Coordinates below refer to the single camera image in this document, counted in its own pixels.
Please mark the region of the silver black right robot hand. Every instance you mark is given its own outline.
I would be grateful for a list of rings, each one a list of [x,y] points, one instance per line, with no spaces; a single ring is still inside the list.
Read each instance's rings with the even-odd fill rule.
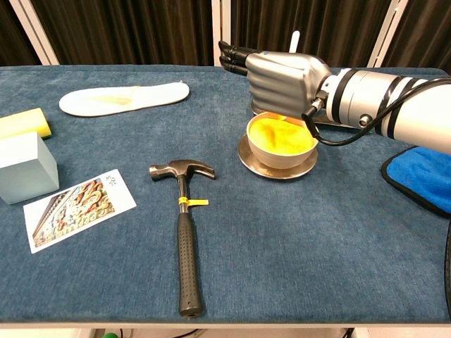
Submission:
[[[221,66],[249,81],[251,109],[301,118],[332,75],[320,58],[218,43]]]

